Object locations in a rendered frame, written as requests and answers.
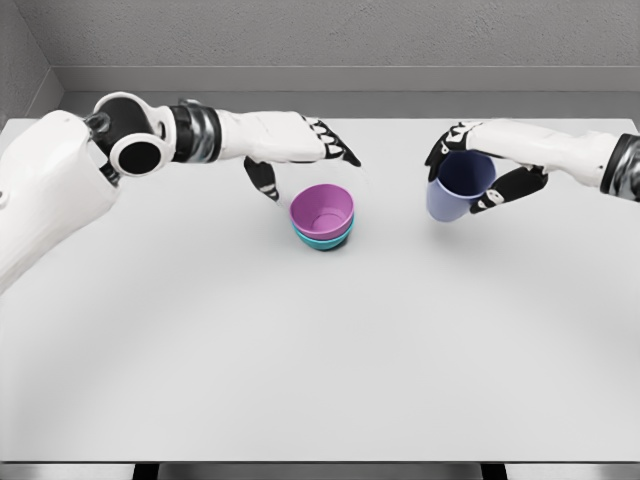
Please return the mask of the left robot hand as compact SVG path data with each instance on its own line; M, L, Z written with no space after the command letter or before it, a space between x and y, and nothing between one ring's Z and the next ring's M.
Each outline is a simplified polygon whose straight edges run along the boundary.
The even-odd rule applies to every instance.
M243 162L254 188L278 202L274 165L312 164L339 160L359 168L360 159L351 148L319 118L295 111L259 111L241 116L249 146Z

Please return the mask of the lavender blue cup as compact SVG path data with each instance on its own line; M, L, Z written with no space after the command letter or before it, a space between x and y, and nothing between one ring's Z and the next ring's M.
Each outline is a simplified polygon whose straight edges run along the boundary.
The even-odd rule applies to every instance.
M452 151L426 186L426 209L439 222L452 222L469 212L496 179L493 160L476 151Z

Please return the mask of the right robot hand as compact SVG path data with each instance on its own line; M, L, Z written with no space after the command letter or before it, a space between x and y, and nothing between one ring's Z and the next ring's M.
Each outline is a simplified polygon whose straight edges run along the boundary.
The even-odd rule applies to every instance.
M430 169L428 179L436 179L450 153L477 151L512 160L519 167L497 178L471 204L470 212L482 213L524 198L542 190L548 183L548 173L534 163L534 157L541 153L537 143L549 134L546 128L508 119L460 121L445 131L429 152L425 160L425 166Z

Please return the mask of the teal bowl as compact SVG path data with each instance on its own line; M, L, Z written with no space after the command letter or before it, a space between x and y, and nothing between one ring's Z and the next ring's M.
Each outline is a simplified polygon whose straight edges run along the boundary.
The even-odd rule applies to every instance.
M318 239L313 239L311 237L308 237L306 235L304 235L296 226L293 226L293 230L296 233L296 235L298 236L298 238L307 246L311 247L314 250L318 250L318 251L329 251L332 250L334 248L337 248L339 246L341 246L342 244L344 244L352 229L353 229L353 225L354 225L354 221L355 218L352 218L352 220L350 221L350 223L348 224L347 229L345 230L344 233L342 233L341 235L332 238L332 239L328 239L328 240L318 240Z

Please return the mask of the purple bowl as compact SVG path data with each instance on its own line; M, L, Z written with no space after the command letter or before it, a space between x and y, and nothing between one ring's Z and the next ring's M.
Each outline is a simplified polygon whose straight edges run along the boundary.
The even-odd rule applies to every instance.
M316 184L300 191L289 207L293 225L306 237L330 240L344 234L354 217L354 199L335 184Z

